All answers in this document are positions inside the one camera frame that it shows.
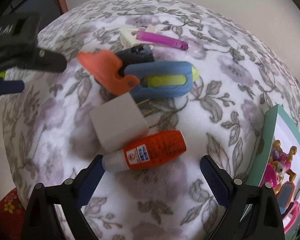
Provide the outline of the pink kids smartwatch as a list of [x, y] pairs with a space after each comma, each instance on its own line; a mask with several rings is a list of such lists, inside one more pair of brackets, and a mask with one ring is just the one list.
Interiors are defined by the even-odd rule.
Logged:
[[282, 215], [283, 220], [283, 226], [284, 226], [284, 232], [287, 233], [294, 223], [296, 222], [298, 216], [300, 213], [300, 204], [297, 200], [294, 200], [289, 204], [287, 209]]

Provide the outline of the blue orange toy knife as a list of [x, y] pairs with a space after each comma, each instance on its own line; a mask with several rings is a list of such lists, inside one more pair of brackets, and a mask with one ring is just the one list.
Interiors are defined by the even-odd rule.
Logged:
[[123, 75], [123, 61], [109, 50], [97, 54], [80, 52], [77, 59], [83, 68], [109, 93], [130, 93], [135, 101], [175, 98], [190, 92], [199, 77], [187, 61], [154, 61], [129, 64]]

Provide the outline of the cream hair claw clip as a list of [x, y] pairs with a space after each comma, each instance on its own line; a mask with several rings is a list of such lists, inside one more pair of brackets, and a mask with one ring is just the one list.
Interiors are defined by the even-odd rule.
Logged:
[[140, 41], [136, 38], [136, 33], [139, 30], [144, 30], [144, 31], [147, 31], [150, 33], [155, 33], [155, 34], [158, 33], [158, 29], [151, 24], [146, 29], [145, 28], [137, 28], [137, 27], [121, 28], [119, 40], [124, 49], [132, 48], [134, 46], [143, 45], [143, 44], [150, 45], [150, 46], [153, 45], [151, 42]]

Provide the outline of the orange puppy toy figure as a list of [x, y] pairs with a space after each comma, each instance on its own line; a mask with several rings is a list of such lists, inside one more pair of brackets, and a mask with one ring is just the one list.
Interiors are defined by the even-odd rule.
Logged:
[[286, 153], [281, 148], [281, 141], [275, 140], [260, 185], [269, 183], [274, 193], [278, 194], [286, 174], [289, 176], [289, 181], [293, 182], [296, 178], [296, 173], [291, 169], [291, 166], [297, 150], [296, 146], [292, 146], [289, 152]]

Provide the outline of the pink blue toy box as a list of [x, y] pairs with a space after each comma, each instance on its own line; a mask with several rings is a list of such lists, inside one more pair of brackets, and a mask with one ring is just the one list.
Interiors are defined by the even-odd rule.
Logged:
[[292, 181], [287, 181], [281, 186], [281, 190], [276, 195], [279, 210], [284, 214], [293, 200], [295, 192], [295, 184]]

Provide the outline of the white cube charger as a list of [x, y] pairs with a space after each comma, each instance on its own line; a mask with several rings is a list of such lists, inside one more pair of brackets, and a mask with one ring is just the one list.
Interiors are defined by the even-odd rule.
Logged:
[[125, 93], [90, 111], [102, 148], [110, 153], [144, 137], [149, 125], [130, 93]]

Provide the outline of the black toy car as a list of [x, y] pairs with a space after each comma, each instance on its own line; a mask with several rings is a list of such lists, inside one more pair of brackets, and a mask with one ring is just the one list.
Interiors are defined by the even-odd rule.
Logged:
[[127, 65], [154, 62], [152, 49], [146, 44], [118, 51], [115, 55], [122, 61], [122, 63]]

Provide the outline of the red white glue bottle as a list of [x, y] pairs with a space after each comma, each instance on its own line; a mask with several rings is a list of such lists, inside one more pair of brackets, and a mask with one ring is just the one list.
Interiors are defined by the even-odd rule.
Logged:
[[181, 131], [162, 131], [140, 138], [102, 158], [104, 170], [117, 173], [164, 165], [187, 150]]

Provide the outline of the purple lighter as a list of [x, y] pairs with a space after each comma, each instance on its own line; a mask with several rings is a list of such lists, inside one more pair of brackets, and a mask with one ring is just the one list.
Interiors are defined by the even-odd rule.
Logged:
[[165, 35], [150, 33], [143, 30], [138, 30], [136, 33], [136, 38], [140, 41], [151, 42], [154, 44], [160, 44], [171, 48], [176, 48], [180, 50], [188, 50], [189, 45], [187, 42], [171, 38]]

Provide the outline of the teal white box tray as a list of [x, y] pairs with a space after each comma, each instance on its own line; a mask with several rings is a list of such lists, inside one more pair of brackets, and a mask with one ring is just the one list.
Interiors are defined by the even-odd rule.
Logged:
[[277, 198], [286, 239], [300, 235], [300, 133], [282, 106], [266, 112], [262, 138], [247, 184], [269, 184]]

